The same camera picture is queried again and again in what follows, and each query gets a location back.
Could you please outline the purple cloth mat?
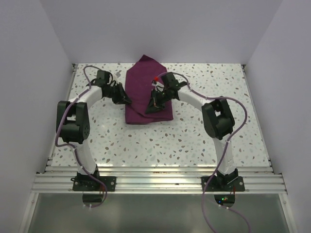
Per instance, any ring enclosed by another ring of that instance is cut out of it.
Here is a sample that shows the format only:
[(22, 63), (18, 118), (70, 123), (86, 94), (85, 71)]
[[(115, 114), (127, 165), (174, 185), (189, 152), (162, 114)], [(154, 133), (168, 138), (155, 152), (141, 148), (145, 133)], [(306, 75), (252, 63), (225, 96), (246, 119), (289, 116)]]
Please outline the purple cloth mat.
[(126, 72), (125, 92), (132, 104), (125, 106), (126, 124), (140, 125), (173, 120), (172, 102), (165, 103), (165, 109), (146, 114), (150, 102), (152, 81), (159, 74), (167, 72), (166, 67), (151, 57), (143, 55)]

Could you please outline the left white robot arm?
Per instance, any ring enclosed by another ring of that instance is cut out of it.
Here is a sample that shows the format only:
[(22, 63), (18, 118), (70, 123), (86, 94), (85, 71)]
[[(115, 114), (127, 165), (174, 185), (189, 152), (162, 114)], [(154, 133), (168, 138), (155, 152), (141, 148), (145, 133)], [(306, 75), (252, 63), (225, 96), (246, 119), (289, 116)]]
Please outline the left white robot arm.
[(70, 147), (78, 167), (78, 179), (84, 179), (89, 190), (101, 185), (98, 167), (88, 145), (90, 134), (89, 109), (103, 98), (112, 99), (114, 104), (129, 105), (132, 100), (122, 83), (113, 78), (109, 71), (98, 69), (96, 78), (87, 80), (86, 88), (76, 97), (57, 104), (55, 146)]

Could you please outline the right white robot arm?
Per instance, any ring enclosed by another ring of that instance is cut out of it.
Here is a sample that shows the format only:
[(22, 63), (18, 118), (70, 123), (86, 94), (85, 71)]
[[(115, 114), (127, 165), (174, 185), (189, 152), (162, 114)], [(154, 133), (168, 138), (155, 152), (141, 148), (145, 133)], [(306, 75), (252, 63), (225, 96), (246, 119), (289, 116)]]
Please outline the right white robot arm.
[(161, 82), (158, 77), (152, 80), (153, 90), (145, 113), (164, 110), (170, 100), (179, 100), (200, 110), (204, 129), (213, 139), (217, 156), (216, 172), (206, 184), (207, 190), (215, 191), (218, 188), (226, 191), (239, 176), (230, 144), (235, 120), (229, 104), (223, 97), (210, 98), (197, 93), (190, 87), (189, 81), (179, 82), (174, 75), (173, 72), (167, 72), (161, 75)]

